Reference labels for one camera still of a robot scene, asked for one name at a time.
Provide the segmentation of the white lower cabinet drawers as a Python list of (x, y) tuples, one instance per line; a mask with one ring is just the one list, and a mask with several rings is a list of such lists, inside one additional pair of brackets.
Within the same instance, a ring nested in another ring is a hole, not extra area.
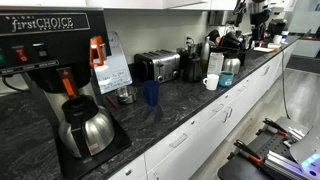
[(122, 106), (116, 119), (132, 145), (116, 158), (108, 180), (188, 180), (280, 75), (295, 44), (272, 53), (250, 52), (229, 88), (166, 83), (159, 104), (142, 99)]

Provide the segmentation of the white overhead cabinet door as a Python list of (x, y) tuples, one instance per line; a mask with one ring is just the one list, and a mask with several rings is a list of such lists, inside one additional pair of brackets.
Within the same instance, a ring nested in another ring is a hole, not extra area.
[(164, 9), (233, 10), (237, 0), (162, 0)]

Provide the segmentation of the dark blue plastic cup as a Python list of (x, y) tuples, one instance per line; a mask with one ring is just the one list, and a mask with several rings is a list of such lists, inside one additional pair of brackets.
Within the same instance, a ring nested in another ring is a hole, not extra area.
[(149, 106), (158, 104), (159, 83), (154, 80), (149, 80), (143, 83), (143, 95)]

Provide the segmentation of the chrome four-slot toaster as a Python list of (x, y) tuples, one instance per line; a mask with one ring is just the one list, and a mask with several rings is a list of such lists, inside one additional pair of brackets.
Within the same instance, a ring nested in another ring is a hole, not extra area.
[(155, 50), (134, 56), (135, 76), (141, 81), (164, 83), (180, 75), (180, 55), (168, 50)]

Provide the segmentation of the small steel bowl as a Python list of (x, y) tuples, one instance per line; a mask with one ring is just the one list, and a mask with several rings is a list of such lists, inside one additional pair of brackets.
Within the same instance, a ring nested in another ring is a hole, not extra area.
[(117, 99), (122, 104), (131, 104), (137, 99), (137, 89), (133, 86), (123, 86), (118, 88), (115, 92)]

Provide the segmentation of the black gooseneck kettle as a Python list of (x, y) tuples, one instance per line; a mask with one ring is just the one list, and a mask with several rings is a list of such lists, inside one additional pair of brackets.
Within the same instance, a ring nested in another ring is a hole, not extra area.
[(183, 80), (187, 82), (199, 82), (201, 78), (200, 57), (197, 53), (192, 53), (188, 57), (187, 65), (184, 68)]

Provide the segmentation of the coffee grinder with steel cup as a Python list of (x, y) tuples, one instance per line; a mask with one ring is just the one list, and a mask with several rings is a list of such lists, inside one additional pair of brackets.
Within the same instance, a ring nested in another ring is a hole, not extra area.
[(186, 48), (177, 48), (176, 52), (180, 55), (180, 69), (183, 70), (188, 63), (188, 58), (192, 53), (197, 52), (197, 44), (188, 44)]

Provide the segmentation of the small whiteboard with writing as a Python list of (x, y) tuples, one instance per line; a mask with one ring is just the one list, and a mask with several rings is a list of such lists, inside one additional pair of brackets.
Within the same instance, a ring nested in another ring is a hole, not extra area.
[(96, 78), (102, 94), (130, 85), (132, 77), (123, 52), (123, 48), (115, 31), (108, 32), (111, 55), (103, 66), (95, 67)]

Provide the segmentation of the white ceramic mug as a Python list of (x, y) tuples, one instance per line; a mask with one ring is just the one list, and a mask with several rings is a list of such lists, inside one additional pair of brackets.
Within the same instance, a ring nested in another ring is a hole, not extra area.
[(206, 86), (207, 90), (214, 91), (218, 86), (218, 81), (218, 75), (208, 74), (207, 77), (203, 79), (203, 84)]

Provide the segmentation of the steel water bottle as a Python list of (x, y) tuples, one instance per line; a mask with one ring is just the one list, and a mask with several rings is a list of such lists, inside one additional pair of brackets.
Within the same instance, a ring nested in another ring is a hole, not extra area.
[(208, 64), (208, 58), (209, 58), (209, 54), (210, 54), (210, 37), (207, 36), (205, 38), (205, 41), (202, 44), (202, 49), (201, 49), (201, 68), (202, 68), (202, 72), (206, 72), (207, 70), (207, 64)]

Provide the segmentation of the white carton box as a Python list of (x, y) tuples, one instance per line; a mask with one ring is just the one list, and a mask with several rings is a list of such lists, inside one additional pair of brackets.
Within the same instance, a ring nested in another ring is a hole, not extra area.
[(224, 56), (222, 53), (212, 52), (209, 57), (207, 73), (219, 75), (222, 70), (223, 60)]

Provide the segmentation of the teal insulated mug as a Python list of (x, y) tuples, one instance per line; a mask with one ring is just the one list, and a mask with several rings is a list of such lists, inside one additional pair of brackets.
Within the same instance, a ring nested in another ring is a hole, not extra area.
[(233, 83), (234, 74), (229, 71), (222, 71), (219, 76), (219, 85), (229, 87)]

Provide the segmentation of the steel thermal carafe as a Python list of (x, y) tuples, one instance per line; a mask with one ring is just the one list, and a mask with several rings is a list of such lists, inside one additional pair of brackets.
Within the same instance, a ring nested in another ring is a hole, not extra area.
[(238, 74), (241, 61), (235, 54), (225, 54), (223, 62), (223, 70)]

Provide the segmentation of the steel coffee carafe on brewer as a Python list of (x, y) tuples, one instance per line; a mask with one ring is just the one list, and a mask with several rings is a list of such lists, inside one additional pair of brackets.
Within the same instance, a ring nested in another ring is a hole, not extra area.
[(64, 119), (58, 133), (68, 151), (77, 158), (102, 152), (115, 138), (109, 112), (97, 105), (89, 95), (66, 101), (62, 105)]

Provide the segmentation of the black orange clamp front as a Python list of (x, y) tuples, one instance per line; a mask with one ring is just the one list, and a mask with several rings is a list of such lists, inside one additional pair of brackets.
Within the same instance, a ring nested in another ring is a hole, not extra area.
[(241, 155), (247, 160), (253, 163), (261, 163), (263, 158), (255, 153), (248, 145), (246, 145), (241, 140), (236, 140), (234, 142), (234, 146), (236, 147), (234, 152), (231, 152), (227, 157), (228, 160), (231, 160), (236, 155)]

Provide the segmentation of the black orange clamp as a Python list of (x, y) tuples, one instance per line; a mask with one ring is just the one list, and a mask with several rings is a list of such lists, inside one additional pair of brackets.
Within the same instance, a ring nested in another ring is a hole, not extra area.
[(253, 163), (261, 163), (263, 158), (255, 153), (248, 145), (246, 145), (241, 140), (236, 140), (234, 142), (234, 146), (236, 147), (234, 152), (231, 152), (227, 157), (228, 160), (231, 160), (236, 155), (241, 155), (247, 160)]
[(264, 126), (262, 129), (259, 129), (256, 132), (256, 135), (259, 136), (262, 132), (269, 131), (271, 133), (278, 133), (282, 136), (287, 135), (287, 131), (283, 129), (280, 125), (278, 125), (276, 122), (272, 121), (270, 118), (265, 118), (263, 120)]

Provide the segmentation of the black commercial coffee brewer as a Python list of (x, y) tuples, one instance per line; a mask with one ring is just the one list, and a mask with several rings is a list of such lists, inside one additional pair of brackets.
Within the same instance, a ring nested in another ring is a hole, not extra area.
[[(111, 55), (101, 8), (0, 8), (0, 75), (23, 74), (52, 126), (62, 175), (79, 180), (130, 145), (130, 139), (105, 106), (94, 68)], [(112, 117), (115, 138), (102, 152), (74, 157), (59, 137), (62, 105), (91, 96)]]

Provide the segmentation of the black robot cart platform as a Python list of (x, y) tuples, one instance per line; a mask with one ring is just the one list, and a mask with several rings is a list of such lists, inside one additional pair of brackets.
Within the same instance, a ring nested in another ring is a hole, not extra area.
[(236, 155), (218, 170), (221, 180), (320, 180), (320, 122), (310, 127), (286, 117), (274, 122), (287, 135), (262, 132), (248, 145), (262, 162)]

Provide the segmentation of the black orange clamp rear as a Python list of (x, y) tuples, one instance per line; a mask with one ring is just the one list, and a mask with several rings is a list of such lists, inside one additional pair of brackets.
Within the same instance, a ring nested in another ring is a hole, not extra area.
[(264, 126), (262, 129), (259, 129), (256, 132), (256, 135), (259, 136), (262, 132), (269, 131), (271, 133), (278, 133), (282, 136), (287, 135), (287, 131), (283, 129), (280, 125), (278, 125), (276, 122), (272, 121), (270, 118), (265, 118), (263, 120)]

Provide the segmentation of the yellow sponge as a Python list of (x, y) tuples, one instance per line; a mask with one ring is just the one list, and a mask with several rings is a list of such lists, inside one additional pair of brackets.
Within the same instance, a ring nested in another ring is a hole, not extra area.
[(280, 44), (274, 44), (274, 43), (269, 43), (269, 44), (268, 44), (268, 48), (269, 48), (269, 49), (275, 49), (275, 50), (277, 50), (277, 49), (280, 49), (280, 47), (281, 47)]

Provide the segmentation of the white paper cup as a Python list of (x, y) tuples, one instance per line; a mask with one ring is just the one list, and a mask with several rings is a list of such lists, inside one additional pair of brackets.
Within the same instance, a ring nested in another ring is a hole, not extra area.
[(282, 40), (282, 36), (281, 36), (281, 35), (275, 35), (275, 36), (273, 37), (273, 42), (274, 42), (275, 44), (280, 44), (280, 43), (281, 43), (281, 40)]

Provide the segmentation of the wall power outlet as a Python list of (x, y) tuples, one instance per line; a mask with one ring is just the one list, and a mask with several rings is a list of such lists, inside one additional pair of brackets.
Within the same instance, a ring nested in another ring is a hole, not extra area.
[(184, 35), (184, 44), (185, 44), (186, 46), (192, 44), (192, 38), (190, 38), (190, 37), (187, 36), (187, 35)]

